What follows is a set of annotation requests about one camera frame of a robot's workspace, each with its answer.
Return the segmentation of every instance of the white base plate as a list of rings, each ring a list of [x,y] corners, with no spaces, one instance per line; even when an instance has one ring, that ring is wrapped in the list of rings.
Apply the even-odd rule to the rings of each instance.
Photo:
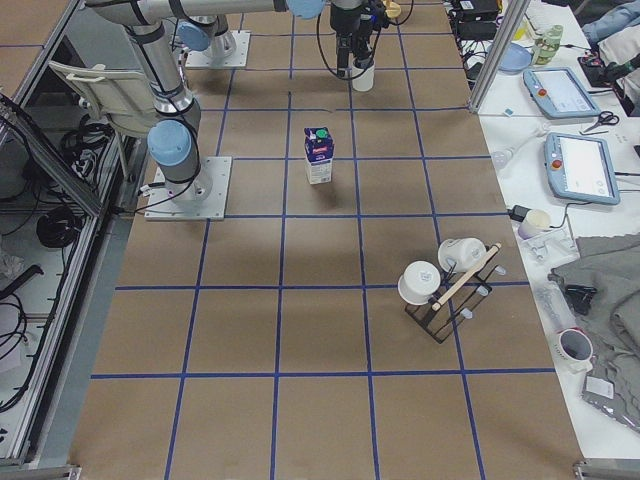
[[[209,196],[201,202],[191,204],[177,204],[169,200],[146,210],[145,218],[151,221],[223,220],[231,178],[231,163],[231,157],[205,157],[202,161],[202,169],[213,180]],[[164,175],[159,168],[153,181],[164,182]],[[151,190],[148,204],[161,202],[167,198],[165,188],[156,188]]]
[[[249,57],[249,30],[232,30],[231,34],[236,40],[236,51],[228,57],[214,60],[206,56],[202,52],[189,52],[185,68],[192,69],[226,69],[226,68],[245,68],[247,66],[247,58]]]

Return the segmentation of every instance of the power adapter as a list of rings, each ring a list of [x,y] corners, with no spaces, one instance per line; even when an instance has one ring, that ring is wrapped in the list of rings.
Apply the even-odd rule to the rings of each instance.
[[[527,216],[527,213],[531,210],[530,208],[523,207],[522,205],[514,205],[513,208],[507,209],[509,213],[509,218],[514,222],[522,222],[524,217]]]

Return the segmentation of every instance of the chair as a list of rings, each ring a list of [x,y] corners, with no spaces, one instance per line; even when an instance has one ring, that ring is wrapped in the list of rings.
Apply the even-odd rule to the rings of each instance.
[[[144,138],[158,122],[153,93],[147,77],[133,70],[106,70],[98,64],[79,68],[50,61],[51,69],[87,102],[94,120],[106,117],[113,127],[120,166],[124,178],[129,177],[122,136]]]

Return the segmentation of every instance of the wooden handle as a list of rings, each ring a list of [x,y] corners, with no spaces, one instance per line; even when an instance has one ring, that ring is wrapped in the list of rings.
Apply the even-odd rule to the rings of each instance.
[[[437,302],[431,305],[433,311],[437,312],[438,310],[440,310],[442,306],[447,303],[451,299],[451,297],[453,297],[458,292],[458,290],[460,290],[464,286],[464,284],[469,281],[471,277],[473,277],[476,273],[482,270],[487,263],[489,263],[489,260],[491,260],[495,256],[495,254],[500,251],[501,248],[502,245],[500,243],[492,245],[491,248],[487,250],[487,252],[482,256],[482,258],[478,260],[475,265],[473,265],[473,267],[466,271],[464,275],[462,275],[460,279],[456,283],[454,283],[451,288],[449,288],[449,290],[444,292],[444,295],[442,295]]]

